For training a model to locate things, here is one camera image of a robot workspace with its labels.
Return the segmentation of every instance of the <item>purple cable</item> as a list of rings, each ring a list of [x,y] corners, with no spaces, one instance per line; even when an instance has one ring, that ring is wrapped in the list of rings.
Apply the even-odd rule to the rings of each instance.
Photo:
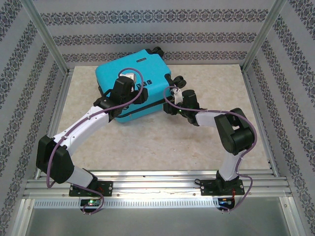
[[[118,73],[118,76],[120,76],[121,73],[123,73],[124,71],[126,70],[133,70],[135,72],[137,72],[139,75],[140,75],[140,78],[141,78],[141,88],[139,90],[139,93],[132,99],[130,100],[129,102],[126,102],[124,104],[121,104],[121,105],[118,105],[118,106],[115,106],[115,107],[111,107],[111,108],[107,108],[107,109],[104,109],[104,110],[101,110],[101,111],[98,111],[98,112],[95,112],[93,113],[92,115],[90,115],[90,118],[94,117],[94,116],[97,116],[101,113],[104,113],[104,112],[108,112],[110,110],[114,110],[114,109],[117,109],[117,108],[121,108],[121,107],[126,107],[128,105],[130,105],[131,103],[133,103],[142,93],[142,90],[143,90],[143,85],[144,85],[144,79],[143,79],[143,76],[141,74],[140,71],[138,71],[137,69],[135,68],[131,68],[131,67],[127,67],[123,70],[121,70],[119,73]],[[46,185],[48,188],[51,188],[54,184],[55,184],[55,181],[53,181],[51,184],[49,182],[49,178],[50,178],[50,170],[51,170],[51,165],[52,165],[52,162],[53,162],[53,159],[54,159],[54,155],[58,149],[58,147],[60,146],[60,144],[67,139],[67,137],[69,136],[69,134],[71,134],[78,126],[80,126],[82,123],[84,123],[85,121],[89,120],[88,117],[85,117],[84,119],[82,119],[81,121],[79,121],[78,123],[76,123],[71,129],[69,129],[68,132],[66,132],[66,134],[64,136],[61,137],[61,139],[57,142],[56,146],[54,147],[51,155],[50,155],[50,158],[49,158],[49,162],[48,162],[48,167],[47,167],[47,176],[46,176]],[[97,208],[95,211],[91,212],[89,215],[91,214],[94,214],[96,212],[98,212],[101,207],[104,205],[104,197],[101,193],[99,192],[96,192],[94,190],[91,190],[91,189],[88,189],[88,188],[85,188],[85,187],[82,187],[82,186],[79,186],[79,185],[76,185],[74,184],[74,186],[76,187],[79,187],[79,188],[82,188],[84,190],[87,190],[87,191],[90,191],[90,192],[93,192],[93,193],[97,193],[101,196],[101,199],[102,199],[102,204],[100,205],[99,208]]]
[[[219,111],[219,110],[198,110],[198,109],[189,109],[189,108],[183,108],[183,107],[176,106],[175,104],[171,103],[171,102],[167,99],[167,97],[166,97],[166,90],[167,90],[167,89],[178,89],[178,87],[176,87],[176,86],[168,86],[168,87],[166,87],[166,88],[164,89],[164,91],[163,91],[163,97],[164,97],[165,101],[166,101],[168,104],[170,104],[171,106],[173,106],[173,107],[175,107],[175,108],[177,108],[177,109],[185,110],[185,111],[191,111],[191,112],[213,112],[213,113],[231,114],[231,115],[234,115],[234,116],[236,116],[236,117],[238,117],[238,118],[244,120],[244,121],[245,121],[246,123],[248,123],[248,125],[252,128],[252,130],[253,130],[253,132],[254,132],[254,142],[253,142],[252,146],[251,146],[249,149],[247,149],[244,153],[242,153],[242,154],[240,155],[240,158],[238,159],[238,161],[237,161],[237,163],[236,163],[236,166],[235,166],[235,172],[237,173],[238,176],[240,176],[240,177],[245,177],[245,178],[249,178],[249,179],[251,180],[250,186],[249,186],[247,192],[245,193],[245,195],[243,196],[243,198],[236,204],[236,206],[235,206],[233,209],[222,210],[222,211],[224,211],[224,212],[231,212],[231,211],[235,210],[235,209],[238,208],[239,205],[244,201],[245,197],[249,194],[249,192],[250,192],[250,190],[251,190],[251,188],[252,188],[252,182],[253,182],[252,177],[247,176],[247,175],[241,175],[241,174],[239,174],[239,173],[238,173],[238,168],[239,168],[239,166],[240,166],[240,164],[241,164],[241,161],[242,161],[242,159],[243,159],[243,156],[245,156],[245,154],[249,153],[249,152],[255,147],[255,145],[256,145],[256,143],[257,143],[257,132],[256,132],[255,127],[253,126],[253,124],[252,124],[248,119],[246,119],[245,117],[241,116],[240,114],[237,114],[237,113],[234,113],[234,112],[230,112],[230,111]]]

